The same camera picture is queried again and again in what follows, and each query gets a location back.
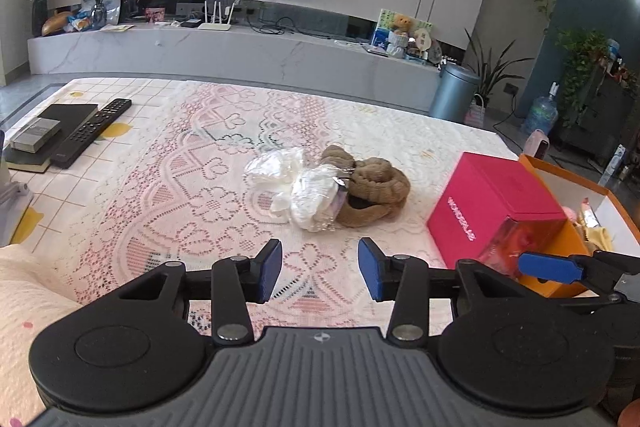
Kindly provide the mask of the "orange cardboard box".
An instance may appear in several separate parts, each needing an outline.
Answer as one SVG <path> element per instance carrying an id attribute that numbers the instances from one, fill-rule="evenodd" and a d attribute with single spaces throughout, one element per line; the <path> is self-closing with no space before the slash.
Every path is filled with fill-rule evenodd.
<path id="1" fill-rule="evenodd" d="M 613 192 L 532 156 L 518 161 L 567 214 L 538 254 L 522 256 L 518 281 L 546 298 L 603 291 L 638 303 L 639 230 Z"/>

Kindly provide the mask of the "pink crochet toy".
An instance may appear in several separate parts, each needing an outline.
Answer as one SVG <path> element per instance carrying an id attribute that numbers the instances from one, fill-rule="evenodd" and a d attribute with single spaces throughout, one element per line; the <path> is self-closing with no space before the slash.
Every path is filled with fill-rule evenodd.
<path id="1" fill-rule="evenodd" d="M 578 212 L 576 210 L 566 206 L 563 206 L 562 209 L 565 213 L 565 216 L 568 220 L 570 220 L 570 222 L 577 223 L 579 221 Z"/>

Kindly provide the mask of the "brown plush toy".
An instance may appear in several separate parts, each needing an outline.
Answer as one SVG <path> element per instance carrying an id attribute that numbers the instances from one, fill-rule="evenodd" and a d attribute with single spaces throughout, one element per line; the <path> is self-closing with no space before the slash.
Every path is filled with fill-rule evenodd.
<path id="1" fill-rule="evenodd" d="M 405 173 L 388 160 L 370 157 L 357 160 L 344 148 L 328 146 L 321 164 L 340 169 L 347 194 L 336 221 L 346 228 L 363 228 L 383 219 L 393 219 L 405 207 L 411 183 Z"/>

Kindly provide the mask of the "red storage box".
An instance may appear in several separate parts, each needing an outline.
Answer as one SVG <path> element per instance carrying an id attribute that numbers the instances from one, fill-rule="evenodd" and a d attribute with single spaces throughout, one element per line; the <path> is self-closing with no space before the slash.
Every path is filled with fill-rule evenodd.
<path id="1" fill-rule="evenodd" d="M 518 257 L 539 253 L 566 214 L 520 162 L 465 152 L 426 221 L 442 261 L 475 260 L 518 277 Z"/>

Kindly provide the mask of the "white crumpled cloth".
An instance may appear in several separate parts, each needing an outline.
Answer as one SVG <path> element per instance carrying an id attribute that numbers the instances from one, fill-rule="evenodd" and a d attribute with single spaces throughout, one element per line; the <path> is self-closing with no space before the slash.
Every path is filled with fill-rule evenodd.
<path id="1" fill-rule="evenodd" d="M 250 187 L 271 195 L 273 215 L 311 233 L 334 228 L 350 175 L 330 162 L 312 162 L 303 147 L 270 150 L 252 159 L 244 172 Z"/>

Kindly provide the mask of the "lace pink tablecloth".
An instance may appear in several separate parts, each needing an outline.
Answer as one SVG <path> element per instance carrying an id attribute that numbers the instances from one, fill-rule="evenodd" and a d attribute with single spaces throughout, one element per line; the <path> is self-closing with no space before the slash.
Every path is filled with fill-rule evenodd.
<path id="1" fill-rule="evenodd" d="M 389 254 L 440 265 L 427 216 L 460 156 L 508 157 L 495 133 L 421 115 L 291 91 L 212 82 L 80 78 L 52 103 L 130 109 L 66 170 L 17 172 L 34 198 L 1 251 L 1 421 L 29 423 L 42 409 L 28 350 L 52 322 L 168 260 L 191 270 L 253 256 L 270 239 L 283 269 L 266 325 L 385 327 L 390 307 L 372 303 L 357 265 L 360 232 L 309 233 L 270 210 L 245 178 L 255 157 L 300 147 L 316 160 L 329 145 L 388 160 L 411 191 L 399 215 L 366 228 Z"/>

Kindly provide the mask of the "pink small heater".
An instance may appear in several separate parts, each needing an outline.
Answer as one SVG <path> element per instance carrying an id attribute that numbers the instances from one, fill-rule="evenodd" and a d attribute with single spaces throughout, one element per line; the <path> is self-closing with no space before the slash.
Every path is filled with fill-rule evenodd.
<path id="1" fill-rule="evenodd" d="M 549 146 L 548 136 L 541 129 L 536 129 L 527 138 L 523 147 L 523 155 L 543 160 Z"/>

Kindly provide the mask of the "woven small basket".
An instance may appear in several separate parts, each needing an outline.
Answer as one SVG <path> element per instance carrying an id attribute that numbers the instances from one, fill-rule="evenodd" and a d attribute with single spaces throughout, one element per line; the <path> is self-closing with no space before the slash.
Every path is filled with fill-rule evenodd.
<path id="1" fill-rule="evenodd" d="M 486 107 L 484 98 L 478 93 L 475 93 L 473 101 L 464 117 L 464 123 L 469 127 L 483 129 L 485 112 Z"/>

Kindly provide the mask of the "blue-grey trash bin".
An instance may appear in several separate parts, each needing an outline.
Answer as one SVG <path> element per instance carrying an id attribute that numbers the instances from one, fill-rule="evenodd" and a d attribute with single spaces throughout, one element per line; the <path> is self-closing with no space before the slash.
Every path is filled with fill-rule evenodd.
<path id="1" fill-rule="evenodd" d="M 471 69 L 445 64 L 440 69 L 439 84 L 428 115 L 462 124 L 479 85 L 480 77 Z"/>

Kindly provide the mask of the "black remote control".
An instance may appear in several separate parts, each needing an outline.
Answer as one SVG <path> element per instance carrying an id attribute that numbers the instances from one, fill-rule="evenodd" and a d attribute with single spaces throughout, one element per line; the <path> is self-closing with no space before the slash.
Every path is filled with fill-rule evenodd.
<path id="1" fill-rule="evenodd" d="M 60 169 L 70 168 L 104 130 L 130 109 L 131 105 L 129 98 L 114 98 L 61 143 L 51 157 L 51 165 Z"/>

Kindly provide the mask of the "green potted plant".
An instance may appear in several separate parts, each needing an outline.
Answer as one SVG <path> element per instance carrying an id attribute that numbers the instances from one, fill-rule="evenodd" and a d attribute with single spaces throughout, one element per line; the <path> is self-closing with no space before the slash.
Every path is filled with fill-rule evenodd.
<path id="1" fill-rule="evenodd" d="M 523 79 L 522 75 L 513 74 L 510 69 L 514 65 L 533 61 L 533 57 L 510 58 L 509 53 L 515 44 L 514 40 L 495 54 L 491 48 L 485 49 L 480 39 L 473 37 L 468 30 L 465 31 L 465 35 L 468 38 L 468 49 L 465 52 L 463 65 L 480 78 L 476 94 L 487 106 L 492 90 L 500 82 Z"/>

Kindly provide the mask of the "white marble tv console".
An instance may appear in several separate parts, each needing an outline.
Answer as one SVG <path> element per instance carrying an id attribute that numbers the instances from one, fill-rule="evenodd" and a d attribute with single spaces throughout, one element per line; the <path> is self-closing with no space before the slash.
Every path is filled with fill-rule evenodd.
<path id="1" fill-rule="evenodd" d="M 33 38 L 35 74 L 165 75 L 264 84 L 425 113 L 439 71 L 371 54 L 359 43 L 266 35 L 248 27 L 208 31 L 136 25 Z"/>

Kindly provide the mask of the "black flat box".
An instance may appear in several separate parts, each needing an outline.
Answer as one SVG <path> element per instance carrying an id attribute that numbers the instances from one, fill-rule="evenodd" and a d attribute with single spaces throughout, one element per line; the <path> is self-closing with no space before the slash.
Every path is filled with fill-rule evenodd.
<path id="1" fill-rule="evenodd" d="M 51 104 L 9 139 L 2 159 L 9 169 L 44 173 L 62 142 L 96 115 L 96 104 Z"/>

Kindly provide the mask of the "teddy bear on console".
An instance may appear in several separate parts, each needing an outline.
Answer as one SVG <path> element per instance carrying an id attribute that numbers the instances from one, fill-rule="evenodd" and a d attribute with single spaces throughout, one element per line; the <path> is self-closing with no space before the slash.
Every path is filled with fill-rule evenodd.
<path id="1" fill-rule="evenodd" d="M 413 19 L 404 14 L 395 14 L 387 38 L 386 52 L 389 56 L 403 58 L 411 37 Z"/>

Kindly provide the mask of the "white wifi router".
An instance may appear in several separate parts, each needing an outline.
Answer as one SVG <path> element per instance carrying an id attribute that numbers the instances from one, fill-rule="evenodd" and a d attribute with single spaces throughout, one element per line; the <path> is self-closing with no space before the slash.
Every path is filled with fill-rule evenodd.
<path id="1" fill-rule="evenodd" d="M 204 16 L 198 29 L 209 31 L 228 31 L 231 29 L 236 1 L 224 4 L 219 0 L 205 0 Z"/>

